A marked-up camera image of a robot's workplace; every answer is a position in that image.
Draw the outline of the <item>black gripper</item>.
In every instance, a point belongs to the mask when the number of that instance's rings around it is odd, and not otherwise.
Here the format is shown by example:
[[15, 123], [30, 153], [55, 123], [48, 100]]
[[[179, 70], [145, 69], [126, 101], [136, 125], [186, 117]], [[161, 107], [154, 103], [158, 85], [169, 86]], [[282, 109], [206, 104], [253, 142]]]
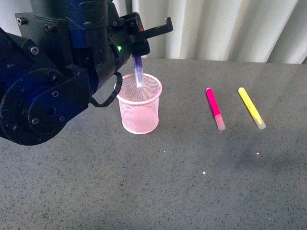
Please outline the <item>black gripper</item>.
[[110, 33], [119, 41], [129, 41], [132, 44], [132, 56], [141, 57], [150, 53], [148, 38], [160, 36], [173, 31], [171, 17], [165, 19], [165, 24], [142, 31], [142, 21], [137, 12], [119, 17], [109, 14]]

